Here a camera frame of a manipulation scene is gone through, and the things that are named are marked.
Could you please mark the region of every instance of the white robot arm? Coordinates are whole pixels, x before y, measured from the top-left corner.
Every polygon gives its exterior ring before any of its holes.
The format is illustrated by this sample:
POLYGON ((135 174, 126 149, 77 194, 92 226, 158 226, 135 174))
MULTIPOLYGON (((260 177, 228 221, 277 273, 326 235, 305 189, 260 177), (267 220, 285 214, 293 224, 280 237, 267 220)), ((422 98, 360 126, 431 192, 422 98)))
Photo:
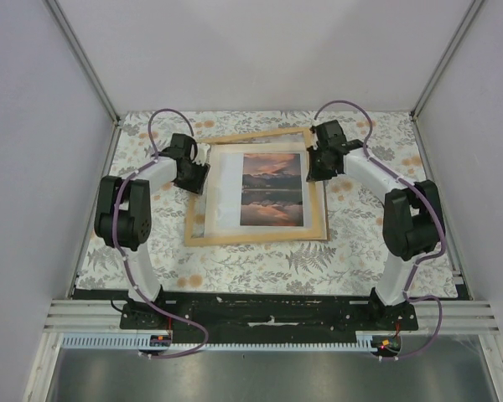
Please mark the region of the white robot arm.
MULTIPOLYGON (((399 183, 391 174, 386 173, 366 156, 360 140, 347 141, 343 129, 337 121, 328 121, 312 127, 317 137, 315 146, 308 148, 308 181, 328 180, 338 174, 362 183, 370 189, 384 205, 383 237, 389 255, 386 259, 384 274, 371 293, 370 302, 377 309, 401 305, 407 279, 412 271, 413 262, 423 254, 429 253, 439 242, 439 235, 431 216, 424 205, 415 197, 406 185, 399 183), (418 209, 412 216, 411 209, 418 209)), ((436 185, 425 180, 414 183, 429 201, 437 213, 443 227, 443 214, 436 185)))
MULTIPOLYGON (((159 153, 158 162, 128 183, 119 206, 117 239, 127 252, 132 277, 151 302, 157 301, 161 291, 147 245, 151 233, 151 195, 170 182, 179 188, 201 194, 210 168, 205 163, 208 149, 208 145, 197 144, 192 137, 174 134, 169 147, 159 153)), ((105 176, 99 187, 95 232, 110 247, 114 246, 111 233, 114 204, 123 179, 105 176)), ((128 297, 135 302, 144 302, 130 283, 128 297)))

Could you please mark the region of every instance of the cable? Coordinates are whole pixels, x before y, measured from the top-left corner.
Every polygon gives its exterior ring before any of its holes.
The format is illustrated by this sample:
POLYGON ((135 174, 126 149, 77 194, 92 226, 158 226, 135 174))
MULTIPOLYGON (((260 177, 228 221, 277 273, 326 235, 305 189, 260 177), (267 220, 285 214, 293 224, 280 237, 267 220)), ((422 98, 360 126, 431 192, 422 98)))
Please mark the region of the cable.
POLYGON ((116 297, 116 295, 112 296, 110 298, 110 305, 111 305, 111 308, 113 308, 114 310, 116 310, 117 312, 120 312, 121 314, 123 314, 123 310, 119 307, 116 307, 116 305, 114 304, 114 297, 116 297))
POLYGON ((148 163, 146 163, 145 165, 143 165, 142 167, 140 167, 138 170, 136 170, 135 172, 132 172, 125 180, 123 180, 123 183, 122 185, 120 186, 119 190, 117 191, 117 197, 116 197, 116 202, 114 204, 114 213, 113 213, 113 216, 112 216, 112 222, 111 222, 111 239, 112 239, 112 242, 114 244, 114 247, 116 248, 117 251, 119 251, 119 254, 121 254, 122 258, 123 258, 123 264, 125 265, 125 272, 127 274, 127 279, 129 281, 129 283, 131 284, 132 288, 136 291, 136 293, 140 296, 140 298, 148 305, 150 306, 154 311, 156 311, 157 313, 159 314, 162 314, 166 317, 170 317, 170 318, 173 318, 174 320, 177 320, 177 321, 181 321, 181 322, 184 322, 185 324, 189 324, 193 327, 196 327, 198 329, 200 329, 203 334, 205 335, 204 338, 203 338, 203 341, 191 348, 191 349, 188 349, 188 350, 184 350, 183 352, 178 352, 178 353, 173 353, 173 354, 164 354, 164 355, 161 355, 161 356, 155 356, 155 355, 150 355, 148 353, 145 353, 145 352, 141 352, 142 355, 144 356, 149 356, 149 358, 160 358, 160 359, 166 359, 166 358, 181 358, 183 356, 188 356, 190 354, 193 354, 193 353, 196 353, 197 351, 199 351, 202 347, 204 347, 208 342, 209 342, 209 332, 207 331, 207 329, 205 327, 203 327, 201 324, 197 323, 197 322, 194 322, 194 321, 191 321, 191 320, 188 320, 186 318, 182 318, 182 317, 179 317, 179 316, 176 316, 174 314, 172 314, 171 312, 166 312, 165 310, 163 310, 162 308, 158 307, 157 305, 155 305, 154 303, 152 303, 142 292, 142 290, 139 288, 139 286, 137 285, 137 283, 135 282, 134 278, 132 277, 132 272, 131 272, 131 268, 130 268, 130 265, 128 264, 128 258, 127 258, 127 253, 125 252, 125 250, 119 245, 119 242, 117 240, 117 219, 118 219, 118 216, 119 216, 119 206, 121 205, 121 201, 122 201, 122 198, 123 198, 123 194, 125 193, 125 188, 126 186, 128 185, 128 183, 133 180, 138 174, 140 174, 141 172, 149 169, 151 166, 153 166, 154 164, 156 164, 158 162, 158 149, 157 149, 157 145, 156 143, 154 142, 154 138, 153 138, 153 134, 151 132, 151 124, 153 122, 153 118, 158 114, 158 113, 161 113, 163 111, 170 111, 170 112, 173 112, 173 113, 177 113, 179 116, 183 117, 184 121, 186 121, 186 123, 188 124, 189 126, 189 129, 190 129, 190 133, 192 134, 192 136, 194 135, 194 130, 192 129, 192 125, 190 124, 189 120, 179 111, 175 111, 173 109, 160 109, 158 111, 155 111, 153 113, 153 115, 151 116, 151 118, 149 119, 149 123, 148 123, 148 134, 149 134, 149 139, 151 140, 151 144, 153 145, 153 149, 155 151, 155 156, 154 156, 154 159, 148 163))
POLYGON ((371 138, 371 134, 372 134, 372 120, 369 117, 369 114, 361 106, 358 106, 356 103, 350 102, 349 100, 332 100, 331 102, 326 103, 324 106, 322 106, 317 111, 314 119, 317 120, 320 112, 322 112, 326 107, 333 105, 333 104, 345 104, 345 105, 352 106, 352 107, 356 108, 358 111, 360 111, 363 114, 363 116, 366 117, 366 119, 369 123, 369 132, 367 133, 365 139, 363 140, 363 153, 366 155, 368 160, 370 160, 372 163, 377 165, 382 171, 389 174, 392 178, 397 180, 399 183, 404 184, 406 187, 410 188, 410 190, 416 194, 416 197, 421 200, 421 202, 423 203, 423 205, 425 206, 427 211, 430 213, 430 216, 434 222, 434 225, 436 226, 436 230, 438 231, 438 236, 439 236, 439 240, 441 243, 440 251, 438 251, 437 253, 432 254, 432 255, 424 255, 423 257, 419 257, 413 263, 412 270, 410 271, 410 275, 408 276, 406 285, 404 286, 404 289, 402 291, 402 295, 404 296, 404 300, 406 300, 410 303, 418 303, 418 302, 422 302, 425 300, 434 300, 438 303, 438 324, 436 325, 436 329, 435 329, 432 337, 430 337, 430 339, 428 340, 428 342, 425 343, 418 350, 407 353, 403 356, 398 356, 395 358, 383 358, 382 360, 402 360, 404 358, 418 356, 420 353, 423 353, 425 350, 427 350, 430 347, 430 345, 432 345, 434 343, 434 341, 436 340, 436 338, 438 337, 439 330, 442 327, 443 307, 442 307, 442 302, 436 296, 428 295, 428 296, 423 296, 423 297, 418 297, 418 298, 410 298, 407 293, 408 293, 408 290, 410 289, 410 286, 412 285, 413 278, 415 277, 415 275, 417 273, 417 269, 419 268, 419 264, 421 264, 422 262, 424 262, 426 260, 433 260, 433 259, 438 258, 438 257, 445 254, 445 251, 447 249, 447 240, 445 239, 445 233, 443 232, 442 224, 440 223, 438 215, 436 214, 436 211, 434 211, 433 206, 428 202, 428 200, 425 198, 425 196, 417 188, 415 188, 407 180, 405 180, 404 178, 400 177, 398 174, 393 172, 388 166, 384 165, 378 159, 375 159, 374 157, 371 156, 371 154, 369 153, 367 142, 369 141, 369 138, 371 138))
POLYGON ((401 324, 399 321, 395 322, 395 339, 399 340, 399 332, 401 331, 401 324))
POLYGON ((398 350, 389 348, 387 346, 385 346, 384 349, 387 350, 387 351, 389 351, 389 352, 391 352, 391 353, 394 353, 394 354, 398 355, 401 352, 401 350, 402 350, 402 338, 399 338, 397 340, 397 344, 399 345, 399 349, 398 350))
MULTIPOLYGON (((151 115, 151 118, 149 118, 149 122, 148 122, 148 135, 149 135, 149 140, 151 141, 151 145, 153 146, 155 159, 158 159, 158 148, 157 148, 156 142, 154 141, 153 132, 151 131, 151 125, 153 124, 154 118, 159 113, 163 113, 165 111, 167 111, 169 113, 175 113, 176 115, 181 116, 183 118, 183 120, 186 122, 186 124, 188 125, 188 128, 190 129, 190 136, 194 137, 194 129, 192 128, 190 121, 186 118, 186 116, 184 114, 182 114, 180 111, 176 111, 175 109, 169 109, 169 108, 158 109, 157 111, 155 111, 151 115)), ((192 158, 192 160, 195 160, 195 157, 197 157, 197 156, 198 156, 198 145, 196 143, 194 143, 194 157, 192 158)))

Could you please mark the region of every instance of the photograph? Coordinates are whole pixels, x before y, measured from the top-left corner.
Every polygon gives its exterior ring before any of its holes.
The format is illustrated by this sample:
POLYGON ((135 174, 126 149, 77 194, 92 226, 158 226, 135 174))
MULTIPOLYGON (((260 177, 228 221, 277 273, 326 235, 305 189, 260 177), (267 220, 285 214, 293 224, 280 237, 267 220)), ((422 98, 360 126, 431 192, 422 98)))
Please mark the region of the photograph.
POLYGON ((245 153, 241 226, 303 226, 299 153, 245 153))

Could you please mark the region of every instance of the patterned table surface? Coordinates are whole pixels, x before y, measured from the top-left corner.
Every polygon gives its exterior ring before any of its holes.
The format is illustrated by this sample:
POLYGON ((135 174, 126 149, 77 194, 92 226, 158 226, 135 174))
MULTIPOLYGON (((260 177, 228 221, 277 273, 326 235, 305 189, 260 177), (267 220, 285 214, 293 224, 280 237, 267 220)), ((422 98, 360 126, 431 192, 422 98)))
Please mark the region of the patterned table surface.
MULTIPOLYGON (((401 174, 424 179, 424 171, 407 113, 370 113, 375 131, 372 151, 401 174)), ((150 112, 127 115, 111 174, 131 172, 148 160, 150 112)), ((309 126, 310 111, 187 112, 197 137, 279 127, 309 126)), ((355 112, 325 112, 338 119, 346 136, 363 139, 365 118, 355 112)), ((158 147, 173 132, 188 132, 178 116, 159 115, 153 123, 158 147)), ((164 185, 152 196, 153 229, 148 241, 153 266, 167 291, 368 295, 380 279, 387 256, 381 236, 378 198, 348 178, 327 184, 330 242, 292 241, 266 245, 184 246, 184 215, 189 195, 164 185)), ((125 289, 122 263, 93 233, 76 282, 80 289, 125 289)), ((422 265, 411 294, 456 297, 447 256, 422 265)))

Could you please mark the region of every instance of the gray wall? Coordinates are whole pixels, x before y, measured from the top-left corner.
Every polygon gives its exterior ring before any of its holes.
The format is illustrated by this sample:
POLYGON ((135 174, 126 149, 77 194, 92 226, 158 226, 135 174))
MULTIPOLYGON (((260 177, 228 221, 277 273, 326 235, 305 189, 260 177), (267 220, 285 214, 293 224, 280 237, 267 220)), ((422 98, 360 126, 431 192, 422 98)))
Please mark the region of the gray wall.
POLYGON ((111 123, 39 0, 0 2, 0 401, 65 294, 111 123))
POLYGON ((503 332, 503 0, 486 2, 420 123, 469 284, 503 332))
POLYGON ((120 113, 410 110, 470 0, 60 0, 120 113))

